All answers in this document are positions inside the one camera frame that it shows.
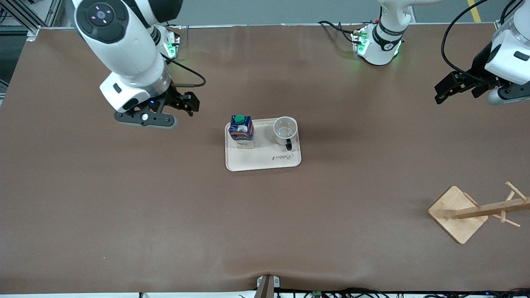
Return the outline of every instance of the table surface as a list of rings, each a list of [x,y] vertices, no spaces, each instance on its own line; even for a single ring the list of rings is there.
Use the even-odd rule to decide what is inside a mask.
[[[384,67],[322,27],[189,30],[181,61],[208,84],[176,130],[115,122],[109,71],[76,32],[41,30],[0,109],[0,292],[235,291],[262,274],[322,290],[528,286],[528,213],[464,245],[427,214],[453,185],[481,204],[507,180],[530,193],[529,103],[435,104],[445,28],[411,26]],[[492,33],[455,26],[448,56],[470,65]],[[296,118],[301,165],[229,172],[235,113]]]

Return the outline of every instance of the tray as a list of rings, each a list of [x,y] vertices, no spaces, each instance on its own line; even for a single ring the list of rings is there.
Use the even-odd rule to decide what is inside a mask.
[[[280,145],[274,140],[272,127],[273,119],[252,120],[254,123],[253,149],[239,149],[235,141],[228,134],[230,123],[225,127],[225,162],[226,168],[232,172],[291,168],[302,162],[300,150],[299,128],[298,134],[291,139],[293,149],[287,151],[285,145]]]

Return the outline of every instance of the clear cup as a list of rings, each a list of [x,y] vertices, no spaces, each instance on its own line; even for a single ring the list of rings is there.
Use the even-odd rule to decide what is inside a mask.
[[[291,117],[280,117],[274,121],[274,138],[280,145],[285,145],[287,150],[293,149],[291,138],[298,133],[298,123]]]

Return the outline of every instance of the bottle cap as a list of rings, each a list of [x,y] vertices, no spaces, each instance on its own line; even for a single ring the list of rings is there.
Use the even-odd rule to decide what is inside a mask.
[[[245,116],[243,115],[237,115],[234,118],[236,124],[241,124],[243,121],[245,121]]]

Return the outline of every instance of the wooden base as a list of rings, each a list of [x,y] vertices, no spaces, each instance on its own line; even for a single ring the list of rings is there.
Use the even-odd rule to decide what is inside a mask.
[[[488,219],[487,216],[452,219],[456,210],[474,207],[456,186],[450,187],[428,210],[429,215],[458,243],[464,244]]]

